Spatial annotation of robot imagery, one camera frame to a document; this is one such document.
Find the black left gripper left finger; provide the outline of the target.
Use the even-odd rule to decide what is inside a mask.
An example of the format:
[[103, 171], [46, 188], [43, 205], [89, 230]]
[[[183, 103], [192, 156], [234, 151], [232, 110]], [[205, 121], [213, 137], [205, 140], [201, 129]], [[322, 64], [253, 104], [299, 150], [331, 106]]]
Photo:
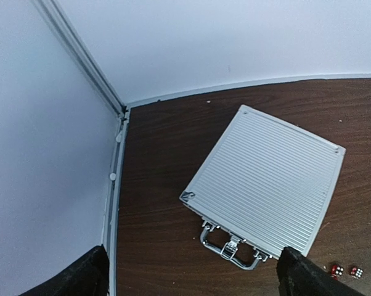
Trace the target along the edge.
[[103, 245], [97, 245], [44, 283], [23, 295], [107, 295], [108, 255]]

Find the red translucent die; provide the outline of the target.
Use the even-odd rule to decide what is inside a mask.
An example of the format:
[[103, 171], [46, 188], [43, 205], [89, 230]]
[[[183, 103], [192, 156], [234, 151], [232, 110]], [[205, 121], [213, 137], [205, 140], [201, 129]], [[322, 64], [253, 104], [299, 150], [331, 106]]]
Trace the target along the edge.
[[364, 270], [358, 266], [353, 266], [350, 270], [350, 275], [355, 279], [360, 279], [364, 273]]
[[344, 268], [340, 265], [333, 265], [330, 271], [331, 277], [339, 278], [343, 275]]

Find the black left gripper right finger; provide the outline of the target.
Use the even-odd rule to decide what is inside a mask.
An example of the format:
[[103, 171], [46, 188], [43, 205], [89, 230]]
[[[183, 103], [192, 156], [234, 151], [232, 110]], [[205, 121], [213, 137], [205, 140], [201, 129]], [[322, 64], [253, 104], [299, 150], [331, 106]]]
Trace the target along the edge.
[[277, 262], [280, 295], [358, 295], [362, 294], [334, 280], [293, 247], [285, 247]]

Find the aluminium poker case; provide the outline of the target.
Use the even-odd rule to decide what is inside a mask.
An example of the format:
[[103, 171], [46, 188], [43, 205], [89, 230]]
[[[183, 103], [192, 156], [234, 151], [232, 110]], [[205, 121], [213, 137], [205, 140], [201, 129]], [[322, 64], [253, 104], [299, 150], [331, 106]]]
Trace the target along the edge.
[[202, 218], [202, 245], [245, 271], [307, 255], [332, 199], [344, 147], [241, 105], [180, 201]]

